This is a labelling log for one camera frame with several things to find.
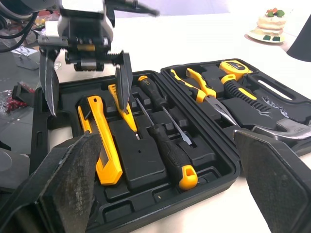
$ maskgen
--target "yellow tape measure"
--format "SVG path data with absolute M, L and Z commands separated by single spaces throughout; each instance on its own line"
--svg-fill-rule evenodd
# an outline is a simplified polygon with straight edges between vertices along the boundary
M 238 81 L 243 76 L 243 74 L 253 72 L 247 66 L 243 65 L 237 60 L 221 62 L 219 69 L 222 69 L 227 74 L 234 74 L 236 76 L 236 81 Z

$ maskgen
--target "tool case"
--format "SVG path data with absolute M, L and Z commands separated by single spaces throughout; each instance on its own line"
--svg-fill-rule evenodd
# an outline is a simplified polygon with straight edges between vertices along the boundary
M 258 98 L 273 103 L 275 108 L 286 112 L 295 121 L 308 124 L 311 119 L 311 101 L 285 87 L 252 65 L 246 65 L 252 73 L 245 74 L 239 83 Z M 186 77 L 186 69 L 199 72 L 216 91 L 217 99 L 238 119 L 244 129 L 254 125 L 276 129 L 276 122 L 266 120 L 263 115 L 239 98 L 227 99 L 221 78 L 226 73 L 219 69 L 222 61 L 194 63 L 166 67 L 160 73 L 139 71 L 133 73 L 132 95 L 129 104 L 138 127 L 140 140 L 122 119 L 115 106 L 108 86 L 115 83 L 113 76 L 78 82 L 61 83 L 59 86 L 59 109 L 57 117 L 48 110 L 42 89 L 35 93 L 33 135 L 31 148 L 31 172 L 35 171 L 49 152 L 49 130 L 66 126 L 72 129 L 73 137 L 83 134 L 77 107 L 81 98 L 100 96 L 104 103 L 104 115 L 119 154 L 123 175 L 116 185 L 100 185 L 95 177 L 94 198 L 88 222 L 88 233 L 130 232 L 144 225 L 187 208 L 204 199 L 228 189 L 240 174 L 240 158 L 233 142 L 231 126 L 207 102 L 197 103 L 190 97 L 188 89 L 177 84 L 171 76 L 174 69 L 178 76 L 200 88 L 194 79 Z M 169 113 L 180 128 L 190 137 L 189 146 L 182 140 L 170 118 L 164 111 L 155 110 L 150 98 L 139 88 L 138 78 L 148 76 L 156 84 L 162 97 L 169 103 Z M 292 100 L 287 100 L 271 91 L 262 81 Z M 185 151 L 198 174 L 198 185 L 182 191 L 173 184 L 166 171 L 161 155 L 148 129 L 151 124 L 142 113 L 135 98 L 139 98 L 155 124 L 165 127 L 169 138 Z M 302 155 L 311 151 L 311 139 L 289 145 Z

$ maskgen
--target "wire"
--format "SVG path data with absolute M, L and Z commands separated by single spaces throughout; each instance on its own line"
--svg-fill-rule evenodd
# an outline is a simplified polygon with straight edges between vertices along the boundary
M 0 50 L 0 53 L 1 52 L 9 52 L 9 51 L 12 51 L 14 49 L 17 49 L 19 46 L 21 46 L 21 44 L 24 42 L 24 40 L 26 39 L 26 37 L 28 36 L 28 33 L 30 32 L 30 29 L 25 32 L 25 34 L 22 36 L 22 38 L 13 46 L 9 47 L 9 48 L 6 48 L 6 49 L 2 49 Z
M 28 33 L 31 31 L 31 28 L 32 28 L 32 26 L 33 26 L 33 24 L 34 24 L 35 19 L 37 18 L 37 16 L 38 16 L 38 12 L 33 13 L 32 18 L 30 19 L 30 21 L 29 21 L 29 23 L 26 25 L 26 27 L 25 27 L 22 31 L 16 33 L 15 35 L 8 35 L 8 36 L 1 35 L 0 38 L 2 38 L 2 39 L 13 39 L 13 38 L 17 38 L 17 37 L 19 37 L 19 36 L 21 36 L 21 35 L 23 35 L 23 36 L 22 36 L 22 38 L 21 38 L 15 45 L 13 45 L 13 46 L 11 46 L 11 47 L 8 47 L 8 48 L 6 48 L 6 49 L 0 50 L 0 53 L 1 53 L 1 52 L 9 52 L 9 51 L 12 51 L 12 50 L 14 50 L 14 49 L 17 49 L 19 46 L 21 46 L 21 44 L 24 42 L 24 40 L 25 40 L 26 37 L 28 36 Z
M 23 30 L 21 30 L 20 32 L 16 33 L 15 35 L 0 35 L 0 38 L 1 39 L 14 39 L 14 38 L 17 38 L 23 34 L 25 34 L 29 29 L 32 28 L 34 22 L 35 22 L 35 19 L 37 18 L 38 16 L 38 12 L 36 13 L 33 13 L 33 16 L 31 17 L 30 21 L 28 22 L 28 24 L 26 25 L 25 28 L 23 28 Z

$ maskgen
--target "screwdriver shaft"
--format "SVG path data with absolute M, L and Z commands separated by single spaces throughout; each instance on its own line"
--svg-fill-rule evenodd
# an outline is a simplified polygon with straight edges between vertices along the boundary
M 138 98 L 135 98 L 138 105 L 140 106 L 140 109 L 142 110 L 142 112 L 145 114 L 145 116 L 148 118 L 148 120 L 150 121 L 151 125 L 154 126 L 154 122 L 151 120 L 149 114 L 147 113 L 146 109 L 144 108 L 144 106 L 141 104 L 141 102 L 139 101 Z
M 179 125 L 176 123 L 176 121 L 173 119 L 173 117 L 169 114 L 169 112 L 166 110 L 165 107 L 162 107 L 163 111 L 169 116 L 169 118 L 171 119 L 171 121 L 173 122 L 174 126 L 176 127 L 176 129 L 178 130 L 178 132 L 180 133 L 181 137 L 183 138 L 183 140 L 185 142 L 188 143 L 188 145 L 191 145 L 192 142 L 190 140 L 190 138 L 181 130 L 181 128 L 179 127 Z

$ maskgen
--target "table surface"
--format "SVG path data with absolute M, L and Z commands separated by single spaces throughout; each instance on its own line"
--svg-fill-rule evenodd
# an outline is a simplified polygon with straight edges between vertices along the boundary
M 311 98 L 311 64 L 286 54 L 294 37 L 283 45 L 259 43 L 245 34 L 256 26 L 258 16 L 217 14 L 175 17 L 117 18 L 112 51 L 130 53 L 132 70 L 155 70 L 170 65 L 240 58 L 279 82 Z M 48 34 L 56 34 L 56 24 L 47 24 Z M 65 65 L 57 70 L 60 82 L 114 74 L 77 73 Z M 70 137 L 70 129 L 50 132 L 51 147 Z M 311 168 L 311 153 L 301 159 Z M 135 233 L 192 232 L 269 233 L 270 230 L 252 198 L 245 178 L 239 177 L 225 192 L 178 213 L 140 228 Z

